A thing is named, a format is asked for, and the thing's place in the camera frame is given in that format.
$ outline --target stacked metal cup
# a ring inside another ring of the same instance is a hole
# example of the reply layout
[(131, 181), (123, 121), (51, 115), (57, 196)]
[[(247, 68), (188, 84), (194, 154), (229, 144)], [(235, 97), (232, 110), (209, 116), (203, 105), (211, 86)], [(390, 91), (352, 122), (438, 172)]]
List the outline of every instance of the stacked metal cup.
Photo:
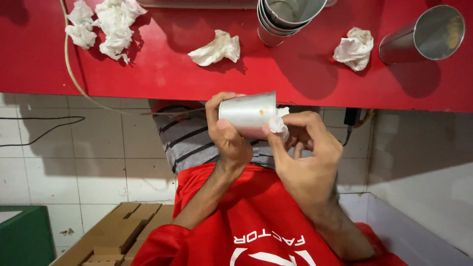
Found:
[(258, 0), (258, 36), (278, 46), (301, 30), (324, 8), (327, 0)]

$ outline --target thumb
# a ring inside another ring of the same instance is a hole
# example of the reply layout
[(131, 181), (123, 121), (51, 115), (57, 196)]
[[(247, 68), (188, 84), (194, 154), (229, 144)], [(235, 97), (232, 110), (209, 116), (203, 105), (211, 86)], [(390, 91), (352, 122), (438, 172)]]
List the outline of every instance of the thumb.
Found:
[(282, 138), (279, 135), (271, 132), (268, 125), (264, 125), (262, 127), (262, 130), (268, 138), (269, 145), (271, 146), (272, 155), (274, 156), (274, 162), (279, 164), (291, 159), (286, 149), (284, 148)]
[(236, 128), (230, 124), (230, 122), (227, 119), (219, 119), (217, 121), (217, 127), (220, 130), (220, 133), (222, 134), (222, 137), (228, 141), (228, 142), (240, 142), (242, 140), (242, 137), (236, 130)]

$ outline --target person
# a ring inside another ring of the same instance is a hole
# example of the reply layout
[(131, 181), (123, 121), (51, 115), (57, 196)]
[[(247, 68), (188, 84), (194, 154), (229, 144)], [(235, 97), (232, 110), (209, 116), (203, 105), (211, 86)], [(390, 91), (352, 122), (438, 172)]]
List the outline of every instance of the person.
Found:
[[(339, 206), (343, 147), (318, 113), (284, 116), (286, 143), (267, 127), (267, 141), (248, 140), (218, 119), (220, 102), (240, 96), (212, 97), (206, 119), (199, 111), (154, 116), (178, 178), (175, 209), (171, 224), (150, 233), (131, 265), (405, 265)], [(192, 108), (197, 102), (159, 101), (152, 111)], [(305, 149), (310, 157), (302, 156)]]

